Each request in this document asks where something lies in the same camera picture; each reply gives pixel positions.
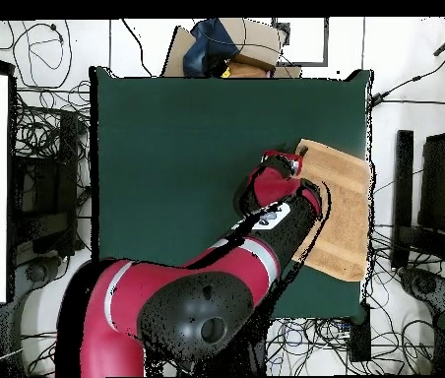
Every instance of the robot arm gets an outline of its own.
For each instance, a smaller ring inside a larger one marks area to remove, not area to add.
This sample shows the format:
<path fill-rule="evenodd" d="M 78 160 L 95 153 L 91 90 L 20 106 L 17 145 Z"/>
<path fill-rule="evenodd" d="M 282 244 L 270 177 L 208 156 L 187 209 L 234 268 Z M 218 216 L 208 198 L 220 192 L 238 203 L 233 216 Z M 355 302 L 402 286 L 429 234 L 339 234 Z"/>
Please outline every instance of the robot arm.
<path fill-rule="evenodd" d="M 86 314 L 82 376 L 144 376 L 143 346 L 184 363 L 223 350 L 321 217 L 318 188 L 293 178 L 300 170 L 299 156 L 265 153 L 237 193 L 242 221 L 184 265 L 108 267 Z"/>

